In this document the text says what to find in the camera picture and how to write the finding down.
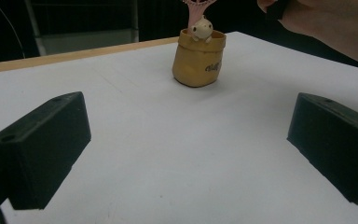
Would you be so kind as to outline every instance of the human hand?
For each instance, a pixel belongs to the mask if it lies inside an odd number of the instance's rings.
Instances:
[[[267,12],[275,0],[257,0]],[[280,23],[358,61],[358,0],[291,0]]]

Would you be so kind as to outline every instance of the dark background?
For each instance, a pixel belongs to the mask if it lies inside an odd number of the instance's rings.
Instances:
[[[41,35],[94,32],[131,27],[131,0],[31,0]],[[26,57],[38,56],[23,0],[0,0],[16,27]],[[214,29],[239,31],[325,59],[358,66],[358,62],[323,43],[266,21],[256,0],[218,0],[205,12]],[[186,28],[187,6],[181,0],[138,0],[140,41],[178,36]],[[0,62],[22,58],[21,49],[0,13]]]

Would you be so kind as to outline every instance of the figurine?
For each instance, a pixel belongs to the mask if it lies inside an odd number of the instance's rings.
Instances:
[[[198,21],[205,19],[203,14],[205,9],[217,0],[182,0],[188,6],[188,26],[187,33],[191,34],[193,26]]]
[[[202,15],[202,18],[191,26],[191,32],[193,33],[193,39],[195,41],[205,39],[205,43],[209,43],[212,39],[212,23],[208,21],[204,15]]]
[[[182,0],[188,6],[188,25],[180,31],[173,77],[188,87],[214,83],[222,67],[226,35],[215,31],[204,12],[216,0]]]

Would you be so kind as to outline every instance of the white tabletop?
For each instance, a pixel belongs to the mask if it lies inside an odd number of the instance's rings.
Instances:
[[[358,111],[358,68],[227,35],[218,81],[172,77],[176,44],[0,73],[0,130],[83,91],[91,142],[45,210],[24,223],[358,224],[349,203],[287,140],[299,92]]]

